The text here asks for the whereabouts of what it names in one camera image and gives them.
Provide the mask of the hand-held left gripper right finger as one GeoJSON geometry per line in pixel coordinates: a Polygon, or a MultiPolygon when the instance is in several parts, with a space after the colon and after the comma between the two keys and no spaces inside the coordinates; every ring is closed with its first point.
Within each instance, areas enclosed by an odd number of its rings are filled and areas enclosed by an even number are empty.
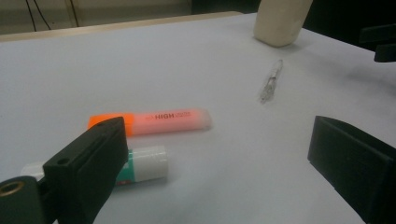
{"type": "Polygon", "coordinates": [[[307,158],[366,224],[396,224],[395,147],[317,116],[307,158]]]}

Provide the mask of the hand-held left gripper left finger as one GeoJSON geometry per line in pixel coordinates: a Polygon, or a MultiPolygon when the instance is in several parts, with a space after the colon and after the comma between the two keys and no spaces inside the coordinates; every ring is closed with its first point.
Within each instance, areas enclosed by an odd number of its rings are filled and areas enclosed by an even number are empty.
{"type": "Polygon", "coordinates": [[[93,125],[49,159],[45,178],[56,192],[59,224],[92,224],[128,161],[121,117],[93,125]]]}

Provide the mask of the white green glue stick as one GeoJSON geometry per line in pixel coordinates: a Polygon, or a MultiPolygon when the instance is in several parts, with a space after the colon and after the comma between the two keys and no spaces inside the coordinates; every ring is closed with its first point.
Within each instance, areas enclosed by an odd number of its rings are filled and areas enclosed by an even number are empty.
{"type": "Polygon", "coordinates": [[[96,158],[82,182],[98,185],[104,183],[105,175],[112,175],[112,183],[122,186],[165,178],[167,173],[168,158],[164,146],[140,147],[129,149],[128,158],[122,165],[120,159],[96,158]]]}

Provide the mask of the orange highlighter pen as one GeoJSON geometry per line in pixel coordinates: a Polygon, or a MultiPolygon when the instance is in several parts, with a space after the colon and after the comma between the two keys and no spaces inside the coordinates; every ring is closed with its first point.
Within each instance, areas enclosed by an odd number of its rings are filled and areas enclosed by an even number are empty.
{"type": "Polygon", "coordinates": [[[207,110],[201,108],[156,111],[147,113],[110,113],[89,118],[88,127],[107,119],[121,117],[127,136],[204,130],[212,125],[207,110]]]}

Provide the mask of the beige pen holder cup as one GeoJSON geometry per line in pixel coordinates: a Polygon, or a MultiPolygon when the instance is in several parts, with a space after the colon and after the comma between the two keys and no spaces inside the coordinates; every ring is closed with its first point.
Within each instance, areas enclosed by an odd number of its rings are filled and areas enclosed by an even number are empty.
{"type": "Polygon", "coordinates": [[[253,34],[276,48],[293,43],[300,33],[313,0],[261,0],[253,34]]]}

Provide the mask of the clear plastic pen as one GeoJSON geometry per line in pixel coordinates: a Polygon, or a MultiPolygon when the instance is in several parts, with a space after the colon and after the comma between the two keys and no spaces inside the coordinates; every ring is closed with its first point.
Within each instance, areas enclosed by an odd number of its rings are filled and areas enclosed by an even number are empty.
{"type": "Polygon", "coordinates": [[[268,73],[268,78],[264,83],[259,95],[259,100],[261,104],[265,104],[266,102],[271,101],[272,98],[274,97],[276,83],[282,68],[283,68],[283,61],[278,60],[273,64],[272,68],[270,69],[268,73]]]}

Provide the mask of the light wooden table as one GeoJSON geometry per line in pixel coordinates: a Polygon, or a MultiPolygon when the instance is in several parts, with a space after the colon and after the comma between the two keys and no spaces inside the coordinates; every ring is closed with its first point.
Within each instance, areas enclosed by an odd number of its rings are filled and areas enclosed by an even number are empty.
{"type": "Polygon", "coordinates": [[[113,30],[142,27],[142,26],[185,22],[185,21],[210,20],[210,19],[239,16],[239,15],[241,15],[241,12],[225,11],[225,12],[198,14],[198,15],[170,17],[170,18],[150,19],[150,20],[142,20],[142,21],[118,22],[118,23],[75,27],[75,28],[67,28],[67,29],[59,29],[59,30],[48,30],[48,31],[39,31],[39,32],[0,35],[0,43],[1,42],[10,42],[10,41],[29,40],[29,39],[42,39],[42,38],[52,38],[52,37],[60,37],[60,36],[70,36],[70,35],[86,35],[86,34],[101,33],[101,32],[106,32],[106,31],[113,31],[113,30]]]}

